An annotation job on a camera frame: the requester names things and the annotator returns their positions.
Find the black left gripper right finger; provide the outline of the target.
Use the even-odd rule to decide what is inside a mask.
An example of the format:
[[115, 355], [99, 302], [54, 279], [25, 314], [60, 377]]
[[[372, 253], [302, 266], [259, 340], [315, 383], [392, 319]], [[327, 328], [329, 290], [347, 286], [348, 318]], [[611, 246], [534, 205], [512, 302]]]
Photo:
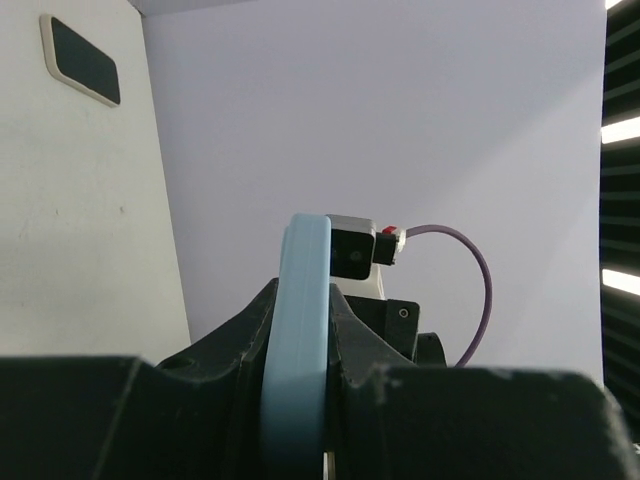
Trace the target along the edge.
[[418, 366], [330, 291], [337, 479], [635, 479], [620, 406], [566, 371]]

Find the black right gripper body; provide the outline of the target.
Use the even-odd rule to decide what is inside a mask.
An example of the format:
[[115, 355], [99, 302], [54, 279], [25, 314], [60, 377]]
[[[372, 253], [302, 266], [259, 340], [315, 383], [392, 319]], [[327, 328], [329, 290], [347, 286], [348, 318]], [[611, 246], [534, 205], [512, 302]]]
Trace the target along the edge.
[[397, 299], [346, 296], [353, 313], [396, 352], [419, 366], [446, 367], [444, 347], [435, 332], [420, 333], [420, 306]]

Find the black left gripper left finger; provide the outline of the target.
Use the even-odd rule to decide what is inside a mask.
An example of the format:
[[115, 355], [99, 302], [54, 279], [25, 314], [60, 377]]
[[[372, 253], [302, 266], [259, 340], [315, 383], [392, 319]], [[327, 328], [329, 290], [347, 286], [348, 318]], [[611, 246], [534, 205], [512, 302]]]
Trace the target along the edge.
[[5, 357], [5, 479], [263, 479], [262, 375], [277, 282], [157, 365]]

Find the phone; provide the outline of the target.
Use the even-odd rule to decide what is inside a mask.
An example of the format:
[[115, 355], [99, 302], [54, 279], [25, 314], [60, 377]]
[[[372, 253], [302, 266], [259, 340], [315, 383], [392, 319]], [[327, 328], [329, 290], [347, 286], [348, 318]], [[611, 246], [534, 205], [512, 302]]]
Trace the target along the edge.
[[39, 17], [45, 65], [50, 75], [110, 107], [121, 104], [115, 61], [51, 14]]
[[269, 479], [323, 477], [331, 222], [296, 214], [285, 229], [266, 352], [260, 446]]

